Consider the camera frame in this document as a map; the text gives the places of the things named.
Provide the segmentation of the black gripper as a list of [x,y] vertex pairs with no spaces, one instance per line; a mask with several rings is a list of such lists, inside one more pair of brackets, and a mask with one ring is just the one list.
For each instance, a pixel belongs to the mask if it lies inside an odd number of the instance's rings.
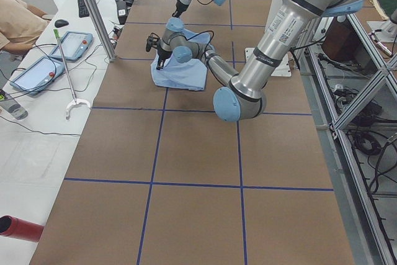
[[153,48],[156,49],[157,54],[159,56],[156,65],[157,70],[163,70],[166,60],[170,58],[170,51],[165,50],[161,42],[162,42],[162,38],[154,32],[151,32],[148,38],[146,39],[146,46],[145,46],[146,52],[149,52]]
[[172,14],[173,17],[179,18],[182,12],[186,11],[186,6],[180,0],[176,0],[176,11]]

